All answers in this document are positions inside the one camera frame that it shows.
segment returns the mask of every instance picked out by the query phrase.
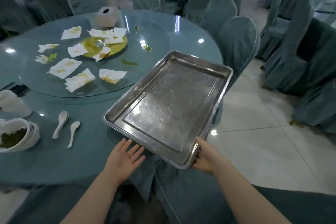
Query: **floor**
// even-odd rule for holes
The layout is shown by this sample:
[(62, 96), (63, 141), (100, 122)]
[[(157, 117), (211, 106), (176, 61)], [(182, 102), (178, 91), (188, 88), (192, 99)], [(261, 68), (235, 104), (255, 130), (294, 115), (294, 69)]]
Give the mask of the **floor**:
[[(265, 0), (243, 0), (241, 15), (261, 31)], [(132, 9), (131, 0), (120, 0)], [(336, 195), (336, 136), (308, 126), (289, 125), (294, 97), (261, 89), (263, 63), (254, 60), (224, 98), (222, 122), (208, 140), (253, 184)], [(6, 223), (27, 191), (0, 193), (0, 224)]]

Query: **stainless steel tray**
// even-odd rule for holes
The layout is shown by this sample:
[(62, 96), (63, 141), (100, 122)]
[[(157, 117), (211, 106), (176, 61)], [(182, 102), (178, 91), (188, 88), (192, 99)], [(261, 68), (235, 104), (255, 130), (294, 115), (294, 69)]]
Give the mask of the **stainless steel tray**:
[(178, 169), (188, 169), (233, 70), (170, 52), (103, 115), (103, 121)]

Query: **white tissue box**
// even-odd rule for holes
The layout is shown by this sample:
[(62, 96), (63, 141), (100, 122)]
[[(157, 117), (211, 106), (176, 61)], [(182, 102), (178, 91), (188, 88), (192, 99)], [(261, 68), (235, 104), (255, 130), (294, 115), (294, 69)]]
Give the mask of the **white tissue box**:
[(114, 27), (119, 18), (119, 9), (117, 7), (102, 7), (96, 13), (97, 24), (101, 27)]

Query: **person's left hand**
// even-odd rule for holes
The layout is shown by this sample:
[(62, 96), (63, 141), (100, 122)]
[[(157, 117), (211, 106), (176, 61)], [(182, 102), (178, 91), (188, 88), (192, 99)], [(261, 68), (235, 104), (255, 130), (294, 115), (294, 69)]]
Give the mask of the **person's left hand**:
[(145, 156), (140, 157), (145, 148), (140, 147), (138, 144), (133, 146), (129, 151), (126, 151), (131, 143), (131, 139), (126, 141), (126, 139), (123, 138), (123, 140), (114, 147), (107, 158), (104, 172), (108, 173), (115, 180), (117, 185), (122, 184), (128, 179), (145, 159)]

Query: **white spoon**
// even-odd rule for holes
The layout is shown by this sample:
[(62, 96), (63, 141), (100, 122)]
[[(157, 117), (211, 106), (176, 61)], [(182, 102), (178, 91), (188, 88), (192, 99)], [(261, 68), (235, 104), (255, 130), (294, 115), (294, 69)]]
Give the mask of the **white spoon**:
[(72, 142), (74, 140), (75, 130), (79, 127), (80, 124), (81, 123), (79, 121), (75, 121), (73, 124), (71, 124), (71, 126), (70, 126), (71, 138), (70, 138), (70, 143), (68, 145), (68, 148), (70, 148), (72, 146)]
[(53, 139), (57, 139), (58, 138), (58, 134), (60, 133), (60, 130), (63, 128), (63, 125), (65, 124), (65, 122), (68, 120), (68, 113), (66, 111), (62, 111), (59, 116), (58, 116), (58, 121), (59, 121), (59, 125), (57, 126), (54, 134), (52, 135)]

